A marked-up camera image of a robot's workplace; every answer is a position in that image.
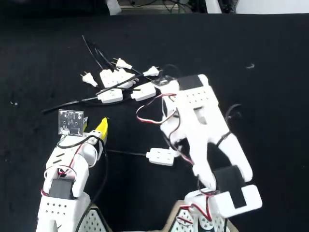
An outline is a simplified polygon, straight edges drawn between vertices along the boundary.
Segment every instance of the perforated white panel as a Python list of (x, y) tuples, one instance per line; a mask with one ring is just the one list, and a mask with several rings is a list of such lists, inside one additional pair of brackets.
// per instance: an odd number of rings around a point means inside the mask
[[(186, 220), (189, 220), (193, 222), (193, 218), (190, 215), (190, 212), (188, 210), (180, 210), (178, 215), (176, 217), (181, 217)], [(175, 220), (174, 224), (171, 226), (171, 232), (193, 232), (193, 224), (190, 224), (188, 222), (182, 221), (181, 219)]]
[(201, 216), (199, 224), (201, 228), (207, 231), (214, 227), (215, 232), (224, 232), (224, 219), (219, 216), (213, 217), (212, 221), (208, 221), (204, 216)]
[(56, 221), (73, 217), (72, 212), (76, 212), (78, 201), (66, 200), (52, 197), (42, 197), (39, 209), (40, 217), (49, 217)]
[(199, 87), (194, 89), (188, 89), (184, 92), (187, 95), (189, 103), (193, 108), (199, 108), (205, 104), (205, 101), (208, 100), (206, 93), (207, 89), (205, 87)]
[[(193, 222), (193, 218), (188, 210), (180, 210), (176, 217), (181, 217)], [(224, 232), (224, 219), (222, 217), (214, 217), (212, 221), (208, 221), (204, 216), (201, 216), (198, 220), (200, 227), (204, 231)], [(194, 231), (193, 224), (182, 221), (181, 219), (175, 219), (174, 224), (171, 226), (170, 232), (196, 232)]]
[(102, 223), (98, 212), (94, 209), (91, 209), (88, 215), (84, 218), (79, 232), (107, 232)]

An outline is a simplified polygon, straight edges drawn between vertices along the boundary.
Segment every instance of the electrical outlet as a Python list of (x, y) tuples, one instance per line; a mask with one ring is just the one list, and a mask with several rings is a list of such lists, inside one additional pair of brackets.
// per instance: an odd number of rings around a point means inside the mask
[(104, 69), (100, 72), (101, 81), (105, 88), (116, 85), (118, 82), (113, 77), (113, 72), (110, 69)]
[(98, 94), (98, 100), (101, 100), (102, 103), (119, 102), (123, 99), (124, 97), (122, 95), (122, 90), (117, 88), (113, 88), (104, 93)]
[(174, 164), (174, 152), (169, 149), (151, 148), (146, 157), (150, 163), (166, 166), (173, 166)]

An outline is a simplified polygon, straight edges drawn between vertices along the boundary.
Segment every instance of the small metal plate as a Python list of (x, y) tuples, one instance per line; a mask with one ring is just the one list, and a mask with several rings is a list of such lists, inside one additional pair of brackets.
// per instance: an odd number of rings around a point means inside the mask
[(82, 136), (84, 112), (75, 110), (59, 110), (58, 134)]

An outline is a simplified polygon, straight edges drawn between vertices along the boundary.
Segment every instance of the black fabric surface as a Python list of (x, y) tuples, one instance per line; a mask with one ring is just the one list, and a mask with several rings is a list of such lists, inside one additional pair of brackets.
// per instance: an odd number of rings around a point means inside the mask
[[(148, 15), (0, 22), (1, 231), (35, 230), (44, 167), (59, 136), (57, 112), (40, 111), (96, 90), (79, 74), (99, 69), (81, 35), (110, 58), (136, 69), (177, 65), (183, 75), (204, 73), (222, 112), (241, 103), (231, 120), (253, 169), (263, 207), (231, 218), (240, 231), (305, 231), (308, 179), (309, 15)], [(109, 117), (107, 147), (146, 152), (166, 147), (158, 126), (136, 120), (142, 103), (74, 106), (88, 130)], [(146, 116), (160, 116), (160, 101)], [(226, 159), (210, 146), (213, 168)], [(97, 205), (114, 231), (161, 229), (176, 202), (196, 190), (191, 168), (109, 154), (109, 179)], [(90, 171), (94, 196), (104, 170)]]

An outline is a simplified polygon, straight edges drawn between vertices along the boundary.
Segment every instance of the yellow object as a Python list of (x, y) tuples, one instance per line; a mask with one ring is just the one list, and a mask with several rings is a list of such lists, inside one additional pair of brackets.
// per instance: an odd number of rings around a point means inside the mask
[(87, 128), (87, 126), (88, 126), (88, 124), (87, 124), (87, 120), (86, 120), (86, 122), (84, 122), (84, 124), (83, 124), (83, 132), (85, 131), (85, 129)]
[(100, 131), (102, 133), (102, 140), (105, 140), (107, 137), (107, 128), (108, 128), (108, 123), (107, 123), (107, 118), (103, 118), (101, 123), (97, 126), (96, 131)]

